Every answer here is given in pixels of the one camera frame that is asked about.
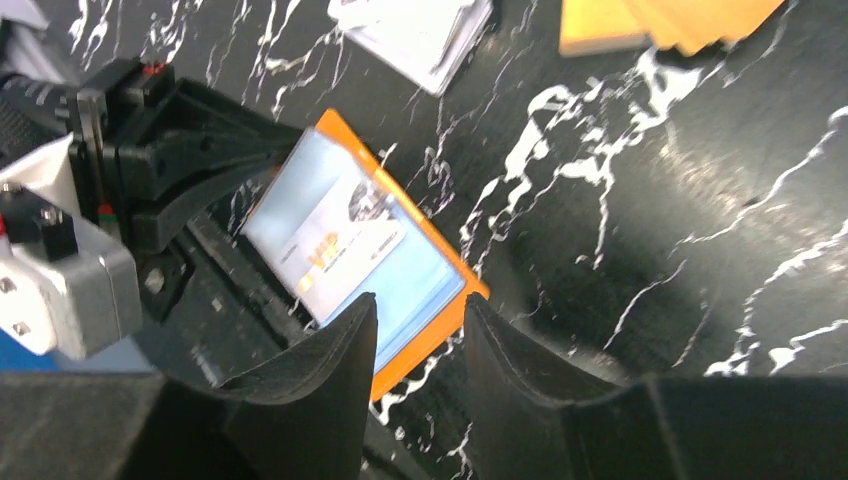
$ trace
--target id card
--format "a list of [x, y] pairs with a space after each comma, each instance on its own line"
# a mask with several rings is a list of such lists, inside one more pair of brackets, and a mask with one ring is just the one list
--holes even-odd
[[278, 275], [320, 325], [403, 239], [393, 200], [367, 178], [345, 175], [282, 249]]

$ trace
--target stack of paper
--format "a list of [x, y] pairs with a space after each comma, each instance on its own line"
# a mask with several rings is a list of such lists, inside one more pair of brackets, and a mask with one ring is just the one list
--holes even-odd
[[748, 37], [783, 0], [563, 0], [560, 53], [566, 56], [638, 47], [694, 55], [714, 43]]
[[491, 0], [331, 0], [347, 37], [441, 96], [483, 32]]

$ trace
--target metal bolt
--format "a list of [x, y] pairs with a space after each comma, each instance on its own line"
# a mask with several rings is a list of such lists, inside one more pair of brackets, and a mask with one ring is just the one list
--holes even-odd
[[62, 211], [56, 207], [46, 207], [41, 209], [41, 219], [45, 225], [56, 225], [62, 223]]
[[0, 293], [11, 293], [17, 290], [12, 279], [9, 277], [0, 278]]
[[3, 194], [4, 197], [11, 197], [20, 193], [23, 188], [18, 182], [3, 182], [0, 183], [0, 194]]
[[162, 273], [161, 269], [154, 268], [147, 274], [147, 278], [144, 280], [144, 286], [153, 295], [159, 294], [165, 286], [165, 274]]
[[31, 330], [29, 329], [29, 325], [27, 325], [24, 322], [19, 322], [19, 323], [12, 325], [12, 330], [14, 330], [15, 333], [18, 334], [19, 337], [23, 337], [27, 333], [31, 332]]

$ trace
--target white connector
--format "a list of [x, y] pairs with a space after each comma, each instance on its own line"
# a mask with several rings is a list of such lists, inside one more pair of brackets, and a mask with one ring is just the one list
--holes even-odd
[[0, 257], [0, 328], [36, 355], [56, 348], [47, 300], [27, 267], [13, 256]]

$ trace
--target card holder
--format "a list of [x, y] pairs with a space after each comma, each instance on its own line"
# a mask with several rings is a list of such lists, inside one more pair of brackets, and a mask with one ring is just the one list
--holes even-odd
[[321, 327], [376, 294], [373, 399], [459, 328], [469, 293], [488, 294], [334, 111], [304, 133], [242, 232]]

